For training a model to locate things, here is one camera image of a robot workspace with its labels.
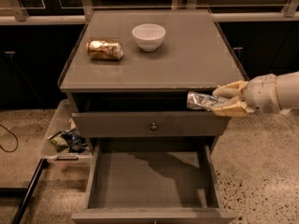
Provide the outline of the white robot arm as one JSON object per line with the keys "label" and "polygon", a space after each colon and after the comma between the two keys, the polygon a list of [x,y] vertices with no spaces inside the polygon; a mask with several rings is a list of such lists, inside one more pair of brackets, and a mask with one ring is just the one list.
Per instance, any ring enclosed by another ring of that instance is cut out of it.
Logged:
{"label": "white robot arm", "polygon": [[213,91],[226,98],[213,105],[214,114],[223,117],[245,117],[249,113],[276,114],[299,109],[299,72],[276,76],[268,74],[250,81],[236,81]]}

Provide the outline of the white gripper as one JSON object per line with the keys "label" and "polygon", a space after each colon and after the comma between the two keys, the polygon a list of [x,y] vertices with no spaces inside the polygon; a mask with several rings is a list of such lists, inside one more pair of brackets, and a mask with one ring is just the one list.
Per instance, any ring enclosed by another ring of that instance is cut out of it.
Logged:
{"label": "white gripper", "polygon": [[218,87],[213,96],[232,98],[223,104],[211,107],[212,112],[221,117],[241,118],[255,112],[272,114],[279,111],[276,94],[276,76],[259,76],[250,82],[238,80]]}

